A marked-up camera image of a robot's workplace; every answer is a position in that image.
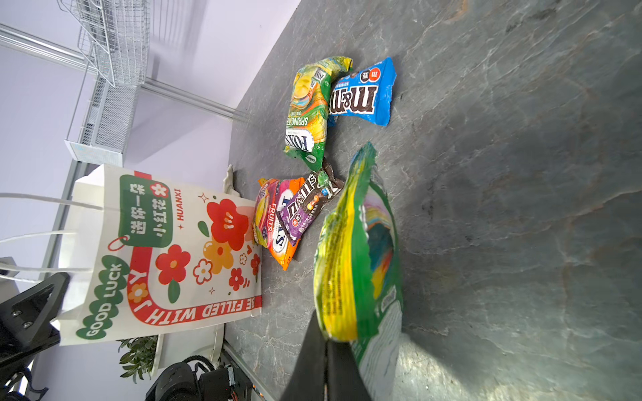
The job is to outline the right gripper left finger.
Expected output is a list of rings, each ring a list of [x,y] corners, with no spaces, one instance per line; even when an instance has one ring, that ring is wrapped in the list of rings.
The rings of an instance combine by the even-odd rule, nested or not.
[[[294,366],[294,372],[281,401],[325,400],[327,340],[314,310]]]

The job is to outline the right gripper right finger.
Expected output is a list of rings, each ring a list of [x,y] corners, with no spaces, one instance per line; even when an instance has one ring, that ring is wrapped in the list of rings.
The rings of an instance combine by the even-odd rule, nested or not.
[[[327,359],[329,401],[371,401],[348,343],[328,342]]]

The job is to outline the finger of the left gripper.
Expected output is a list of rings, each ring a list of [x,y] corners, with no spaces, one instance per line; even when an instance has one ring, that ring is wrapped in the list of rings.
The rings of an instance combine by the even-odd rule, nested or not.
[[[1,304],[1,350],[48,349],[60,342],[51,321],[58,317],[70,284],[68,273],[55,273]]]

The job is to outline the green Fox's spring tea bag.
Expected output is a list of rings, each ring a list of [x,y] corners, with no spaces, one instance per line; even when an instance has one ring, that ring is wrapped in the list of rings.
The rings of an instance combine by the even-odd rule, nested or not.
[[[390,201],[366,143],[354,156],[335,209],[322,226],[314,257],[319,328],[344,346],[372,400],[390,400],[399,356],[401,260]]]

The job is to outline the white paper gift bag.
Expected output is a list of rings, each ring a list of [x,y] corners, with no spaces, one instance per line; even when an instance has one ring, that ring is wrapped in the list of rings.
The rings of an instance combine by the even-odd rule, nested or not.
[[[101,165],[73,185],[50,322],[63,346],[210,327],[262,312],[254,203]]]

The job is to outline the brown M&M's packet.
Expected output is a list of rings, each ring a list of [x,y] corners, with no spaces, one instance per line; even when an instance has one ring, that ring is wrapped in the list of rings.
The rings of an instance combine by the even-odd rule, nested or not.
[[[344,182],[334,175],[331,164],[324,159],[322,169],[311,172],[303,186],[277,213],[279,223],[289,242],[296,246],[323,207],[339,195]]]

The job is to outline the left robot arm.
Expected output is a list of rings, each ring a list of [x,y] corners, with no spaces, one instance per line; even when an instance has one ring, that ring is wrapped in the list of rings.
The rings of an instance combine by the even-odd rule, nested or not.
[[[1,302],[1,399],[43,399],[48,388],[35,389],[31,362],[60,343],[51,321],[61,309],[70,283],[67,273],[55,273],[25,292]],[[234,367],[216,369],[212,361],[194,355],[166,368],[145,395],[146,400],[237,400]]]

